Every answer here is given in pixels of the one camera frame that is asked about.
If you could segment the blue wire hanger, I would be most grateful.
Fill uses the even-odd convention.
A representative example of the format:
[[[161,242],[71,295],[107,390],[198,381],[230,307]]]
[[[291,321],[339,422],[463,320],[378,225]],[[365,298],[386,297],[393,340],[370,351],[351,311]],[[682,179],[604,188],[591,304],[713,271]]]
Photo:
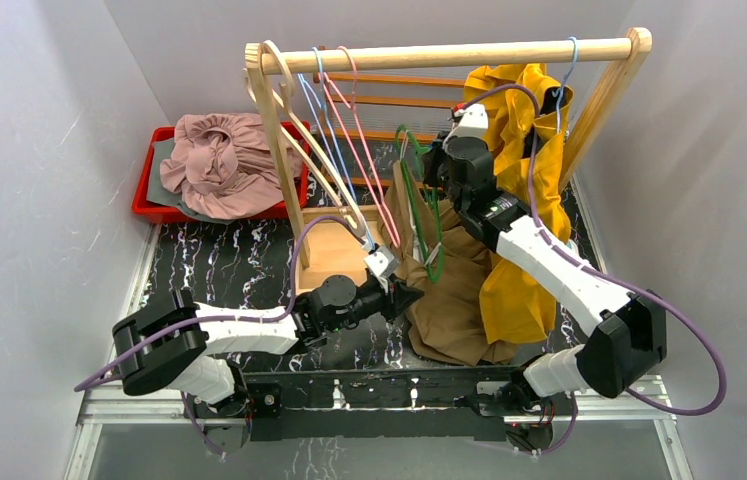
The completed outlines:
[[[321,129],[323,144],[327,148],[330,160],[336,168],[340,168],[341,173],[338,175],[338,184],[348,188],[348,192],[351,195],[352,200],[348,201],[350,206],[358,207],[358,196],[355,190],[355,186],[352,184],[352,180],[349,175],[346,161],[343,157],[342,151],[338,145],[337,135],[334,126],[331,122],[329,110],[327,108],[326,90],[325,90],[325,72],[323,70],[322,59],[319,55],[319,49],[312,47],[311,50],[314,52],[315,59],[318,66],[318,74],[320,78],[320,92],[316,93],[315,89],[303,78],[300,78],[300,83],[303,87],[308,87],[308,90],[314,94],[317,98],[317,104],[320,109],[322,121],[326,125],[326,129]]]

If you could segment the green hanger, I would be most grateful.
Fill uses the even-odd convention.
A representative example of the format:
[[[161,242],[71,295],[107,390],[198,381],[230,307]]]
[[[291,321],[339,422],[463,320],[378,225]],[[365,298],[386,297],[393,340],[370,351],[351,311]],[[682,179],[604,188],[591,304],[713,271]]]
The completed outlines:
[[[421,156],[425,153],[429,153],[430,149],[422,146],[416,136],[405,124],[400,124],[396,128],[394,145],[399,149],[398,160],[400,162],[400,170],[408,198],[410,225],[414,233],[414,258],[422,263],[428,280],[432,284],[436,284],[443,274],[445,260],[438,190],[434,187],[428,187],[423,181],[417,182],[415,180],[414,172],[406,157],[408,147],[411,147],[413,163],[415,167],[419,169],[421,167]],[[436,243],[434,246],[428,244],[426,235],[424,234],[419,200],[423,201],[424,207],[432,215],[434,230],[436,233]]]

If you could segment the brown skirt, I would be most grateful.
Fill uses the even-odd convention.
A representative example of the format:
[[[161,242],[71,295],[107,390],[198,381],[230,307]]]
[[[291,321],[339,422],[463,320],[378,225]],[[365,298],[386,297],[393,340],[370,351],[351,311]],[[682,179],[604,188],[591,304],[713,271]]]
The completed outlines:
[[[393,164],[393,183],[385,201],[401,237],[399,247],[388,243],[400,262],[397,275],[408,286],[424,292],[407,311],[408,335],[414,351],[436,361],[470,366],[512,360],[518,346],[506,341],[490,343],[481,319],[479,293],[491,271],[490,251],[465,231],[450,202],[440,200],[445,260],[440,280],[432,284],[422,263],[414,258],[414,233],[399,161]],[[419,203],[424,234],[428,244],[434,246],[432,215],[422,200]]]

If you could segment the pink skirt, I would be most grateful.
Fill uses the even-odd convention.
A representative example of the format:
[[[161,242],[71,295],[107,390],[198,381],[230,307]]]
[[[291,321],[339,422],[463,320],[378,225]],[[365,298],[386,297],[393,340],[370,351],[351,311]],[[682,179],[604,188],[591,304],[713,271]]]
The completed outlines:
[[[213,220],[250,218],[283,201],[264,122],[256,113],[182,116],[159,175],[188,209]]]

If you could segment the pink hanger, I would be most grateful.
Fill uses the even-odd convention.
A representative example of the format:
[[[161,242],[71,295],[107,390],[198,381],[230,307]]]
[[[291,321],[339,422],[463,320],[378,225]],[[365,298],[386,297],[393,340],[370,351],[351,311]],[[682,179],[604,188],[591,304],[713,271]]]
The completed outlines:
[[[362,145],[362,150],[364,153],[364,159],[366,161],[366,165],[364,165],[364,163],[362,162],[361,156],[358,153],[358,151],[355,149],[355,146],[352,141],[349,141],[349,146],[351,148],[354,158],[356,159],[361,169],[362,177],[365,180],[365,183],[368,189],[370,190],[371,194],[373,195],[374,204],[377,207],[377,210],[380,214],[383,225],[386,227],[390,240],[394,243],[396,247],[399,247],[401,245],[401,237],[399,235],[396,222],[393,218],[393,214],[385,201],[384,186],[378,175],[378,170],[375,165],[375,162],[372,159],[369,145],[368,145],[361,121],[359,119],[358,111],[357,111],[357,105],[356,105],[356,100],[357,100],[356,88],[357,88],[357,82],[358,82],[357,64],[354,60],[354,57],[349,52],[349,49],[347,47],[337,46],[336,49],[338,51],[341,51],[346,56],[350,64],[352,73],[353,73],[352,89],[351,89],[350,96],[346,97],[341,92],[340,88],[336,85],[335,81],[325,71],[320,73],[321,83],[323,84],[324,92],[327,95],[327,100],[333,112],[334,113],[338,112],[337,106],[334,101],[334,96],[337,96],[338,100],[352,114],[353,122],[356,127],[357,137],[360,140],[361,145]]]

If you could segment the light blue hanger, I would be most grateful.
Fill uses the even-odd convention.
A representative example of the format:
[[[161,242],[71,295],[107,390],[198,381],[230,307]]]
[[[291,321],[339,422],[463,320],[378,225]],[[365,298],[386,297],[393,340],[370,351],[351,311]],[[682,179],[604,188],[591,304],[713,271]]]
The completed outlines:
[[[563,103],[565,100],[565,94],[566,94],[566,88],[568,81],[572,75],[572,73],[575,70],[575,67],[579,60],[579,43],[578,39],[575,36],[570,36],[568,40],[572,44],[572,54],[571,54],[571,60],[569,62],[569,67],[567,71],[564,73],[559,86],[553,93],[555,104],[554,104],[554,112],[555,112],[555,119],[556,119],[556,133],[563,133],[564,137],[568,136],[568,133],[566,130],[563,129],[563,118],[562,118],[562,112],[561,109],[563,107]]]

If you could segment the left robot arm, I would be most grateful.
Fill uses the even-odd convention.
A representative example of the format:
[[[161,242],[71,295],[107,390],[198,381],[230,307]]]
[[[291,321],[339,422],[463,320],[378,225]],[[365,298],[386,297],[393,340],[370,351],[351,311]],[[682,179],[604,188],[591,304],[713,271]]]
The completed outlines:
[[[356,328],[371,316],[394,320],[423,297],[396,276],[374,276],[358,285],[332,275],[297,296],[291,307],[267,310],[212,307],[175,290],[114,325],[113,365],[126,395],[174,389],[196,397],[224,416],[243,411],[248,391],[228,353],[298,354],[324,345],[329,336]]]

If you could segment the grey pleated skirt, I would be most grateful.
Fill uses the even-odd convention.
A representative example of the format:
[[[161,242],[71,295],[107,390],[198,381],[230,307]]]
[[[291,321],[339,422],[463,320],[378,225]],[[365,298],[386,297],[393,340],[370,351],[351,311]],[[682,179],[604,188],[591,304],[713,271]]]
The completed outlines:
[[[180,193],[171,192],[162,182],[160,167],[165,159],[170,158],[174,146],[173,138],[152,143],[145,192],[138,196],[138,212],[152,223],[210,222],[209,217],[188,207]]]

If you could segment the yellow skirt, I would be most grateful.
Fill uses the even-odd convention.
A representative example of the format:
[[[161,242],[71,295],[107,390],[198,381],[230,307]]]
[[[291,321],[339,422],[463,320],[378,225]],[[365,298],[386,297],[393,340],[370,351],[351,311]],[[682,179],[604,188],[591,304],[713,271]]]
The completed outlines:
[[[570,239],[571,223],[562,205],[561,180],[568,166],[563,159],[569,106],[574,92],[567,87],[562,106],[554,92],[561,83],[540,63],[481,66],[470,72],[463,99],[507,84],[518,84],[534,95],[516,89],[495,93],[481,101],[489,118],[484,141],[494,156],[497,184],[527,202],[527,181],[534,188],[539,216],[560,241]],[[499,259],[483,283],[480,311],[490,343],[527,344],[542,341],[554,329],[556,300],[537,281],[513,263]]]

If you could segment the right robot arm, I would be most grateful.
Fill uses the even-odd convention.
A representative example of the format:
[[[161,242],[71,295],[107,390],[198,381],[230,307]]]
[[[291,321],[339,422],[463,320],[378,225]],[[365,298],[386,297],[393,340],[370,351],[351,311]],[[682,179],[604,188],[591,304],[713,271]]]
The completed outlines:
[[[514,371],[512,399],[520,411],[539,413],[562,392],[590,389],[615,398],[665,358],[664,308],[649,292],[600,278],[536,224],[528,203],[497,187],[494,159],[482,139],[441,132],[422,162],[425,183],[445,191],[465,230],[551,294],[587,337]]]

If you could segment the beige wooden hanger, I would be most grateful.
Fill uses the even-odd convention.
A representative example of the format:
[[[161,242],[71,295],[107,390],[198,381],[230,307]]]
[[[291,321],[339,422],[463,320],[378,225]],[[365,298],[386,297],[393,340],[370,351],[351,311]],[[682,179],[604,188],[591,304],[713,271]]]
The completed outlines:
[[[293,110],[292,98],[296,93],[296,86],[282,52],[270,40],[248,43],[244,50],[244,62],[246,88],[251,93],[264,125],[289,218],[297,222],[302,220],[302,207],[298,201],[290,199],[294,188],[290,185],[287,151],[292,149],[298,153],[316,182],[338,208],[338,218],[348,225],[365,251],[372,251],[375,241],[369,233],[357,201],[341,180],[335,162]]]

